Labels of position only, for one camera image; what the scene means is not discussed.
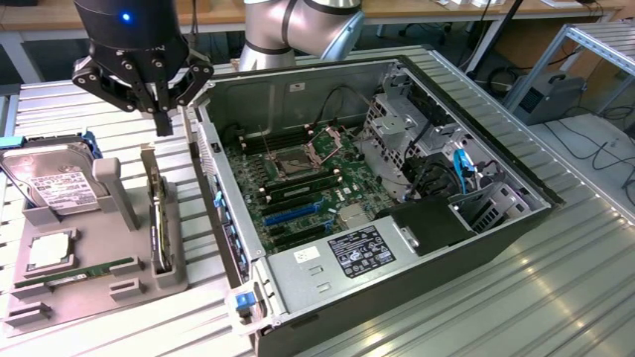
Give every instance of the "metal workbench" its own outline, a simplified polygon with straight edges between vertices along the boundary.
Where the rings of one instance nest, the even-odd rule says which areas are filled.
[[[486,92],[436,53],[418,47],[352,53],[404,54],[432,76],[500,142],[567,201],[564,209],[476,271],[306,351],[302,356],[559,356],[635,353],[635,230],[622,208],[543,146]],[[316,59],[302,59],[308,63]],[[230,71],[219,67],[218,72]],[[231,333],[228,286],[188,163],[183,126],[156,138],[152,120],[118,112],[70,82],[23,87],[16,134],[90,126],[107,157],[118,156],[127,187],[143,185],[138,145],[156,141],[159,165],[179,184],[182,230],[192,287],[146,305],[12,339],[3,356],[251,356]],[[22,197],[4,194],[0,289],[6,292],[20,237]]]

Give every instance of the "open computer tower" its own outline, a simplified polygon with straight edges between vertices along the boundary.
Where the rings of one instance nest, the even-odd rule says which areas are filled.
[[[234,331],[259,356],[490,262],[562,204],[406,57],[220,75],[196,115]]]

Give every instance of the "power supply label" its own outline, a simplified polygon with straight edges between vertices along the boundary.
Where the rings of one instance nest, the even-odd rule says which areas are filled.
[[[398,260],[374,225],[330,240],[328,245],[351,278]]]

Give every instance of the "robotic arm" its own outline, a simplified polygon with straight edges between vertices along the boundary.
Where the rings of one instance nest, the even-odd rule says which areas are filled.
[[[292,48],[343,60],[362,33],[362,0],[244,1],[242,71],[295,65]],[[207,57],[188,48],[172,0],[75,3],[91,51],[72,82],[124,112],[152,114],[158,135],[171,135],[168,111],[190,104],[214,74]],[[171,87],[184,64],[188,72]]]
[[[214,74],[180,34],[172,0],[75,3],[91,52],[76,62],[72,82],[124,112],[152,114],[158,135],[171,135],[168,111],[190,103]],[[188,72],[171,87],[183,64]]]

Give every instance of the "hard drive label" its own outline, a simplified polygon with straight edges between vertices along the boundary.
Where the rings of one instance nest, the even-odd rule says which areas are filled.
[[[91,184],[82,172],[30,178],[47,205],[54,209],[74,208],[98,202]]]

